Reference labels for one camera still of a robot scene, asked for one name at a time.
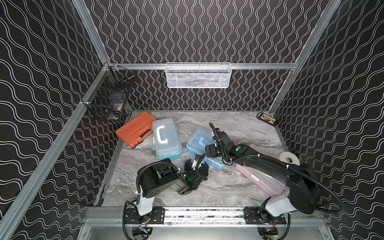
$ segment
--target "tape roll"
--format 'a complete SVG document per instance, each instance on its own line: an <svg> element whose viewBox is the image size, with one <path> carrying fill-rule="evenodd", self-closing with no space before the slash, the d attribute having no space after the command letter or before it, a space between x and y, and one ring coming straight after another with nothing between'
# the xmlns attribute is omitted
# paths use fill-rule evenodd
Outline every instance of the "tape roll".
<svg viewBox="0 0 384 240"><path fill-rule="evenodd" d="M281 152L279 154L279 160L289 164L300 165L300 160L291 152Z"/></svg>

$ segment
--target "orange tool case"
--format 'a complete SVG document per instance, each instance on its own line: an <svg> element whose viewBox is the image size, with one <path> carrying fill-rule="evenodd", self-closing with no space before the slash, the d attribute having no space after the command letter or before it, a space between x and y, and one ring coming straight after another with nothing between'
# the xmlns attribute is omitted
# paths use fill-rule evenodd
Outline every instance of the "orange tool case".
<svg viewBox="0 0 384 240"><path fill-rule="evenodd" d="M142 112L119 128L116 134L129 147L135 148L152 133L152 122L155 120L149 113Z"/></svg>

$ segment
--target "white wire basket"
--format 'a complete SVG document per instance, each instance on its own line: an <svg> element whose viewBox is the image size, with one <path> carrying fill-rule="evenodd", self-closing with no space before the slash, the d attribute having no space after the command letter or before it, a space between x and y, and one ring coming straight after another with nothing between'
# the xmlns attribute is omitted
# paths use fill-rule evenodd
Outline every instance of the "white wire basket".
<svg viewBox="0 0 384 240"><path fill-rule="evenodd" d="M169 88L227 88L230 63L166 63Z"/></svg>

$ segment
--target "metal bracket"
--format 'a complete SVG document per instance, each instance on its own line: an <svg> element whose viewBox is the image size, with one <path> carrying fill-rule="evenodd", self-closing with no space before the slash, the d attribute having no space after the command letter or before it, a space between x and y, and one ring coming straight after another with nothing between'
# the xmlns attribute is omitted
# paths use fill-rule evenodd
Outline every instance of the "metal bracket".
<svg viewBox="0 0 384 240"><path fill-rule="evenodd" d="M259 211L259 207L245 207L244 208L244 219L245 224L247 225L264 225L262 221L259 219L259 214L257 213ZM278 217L275 217L276 224L277 225L285 225L285 217L284 214L281 214Z"/></svg>
<svg viewBox="0 0 384 240"><path fill-rule="evenodd" d="M153 207L152 209L152 221L150 221L148 224L164 224L164 213L165 209L162 207ZM139 214L137 213L136 208L129 208L126 211L126 218L125 223L126 224L140 224Z"/></svg>

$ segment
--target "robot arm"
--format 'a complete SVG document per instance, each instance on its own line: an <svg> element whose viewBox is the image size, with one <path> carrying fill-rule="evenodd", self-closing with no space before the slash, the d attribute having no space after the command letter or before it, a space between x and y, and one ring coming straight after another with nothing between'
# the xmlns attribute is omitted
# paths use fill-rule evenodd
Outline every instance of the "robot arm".
<svg viewBox="0 0 384 240"><path fill-rule="evenodd" d="M172 187L180 195L186 195L196 190L199 184L208 179L208 165L202 164L205 154L195 156L195 160L185 163L185 171L180 174L180 169L172 164L170 159L144 166L137 172L136 184L139 185L136 206L140 216L152 212L155 196Z"/></svg>
<svg viewBox="0 0 384 240"><path fill-rule="evenodd" d="M270 223L274 220L274 217L295 210L305 214L312 214L314 210L329 213L340 213L344 210L338 196L318 181L315 172L308 164L301 163L300 166L287 164L273 157L263 155L250 146L244 144L235 145L225 132L220 132L219 128L215 128L212 123L209 125L213 130L215 144L205 147L207 157L222 157L222 161L226 165L237 163L242 166L252 167L274 177L289 187L289 192L268 198L261 205L259 214L260 219L264 222ZM322 195L322 188L336 198L339 202L339 210L318 208L317 202Z"/></svg>
<svg viewBox="0 0 384 240"><path fill-rule="evenodd" d="M213 129L215 144L205 147L207 157L222 157L223 163L234 163L260 170L289 187L277 197L267 199L260 207L260 219L264 222L272 222L285 212L301 211L312 214L314 210L339 213L344 210L342 202L331 190L322 185L316 177L313 169L301 163L300 166L281 162L273 157L263 155L250 146L244 144L235 145L225 132L218 128ZM153 200L156 195L169 187L174 188L180 195L185 195L196 190L203 180L208 177L208 165L202 164L205 154L196 155L195 160L185 163L184 173L171 163L169 159L151 163L138 171L136 186L138 189L137 209L140 216L145 216L152 211ZM317 202L322 195L322 188L328 191L339 202L337 211L318 208Z"/></svg>

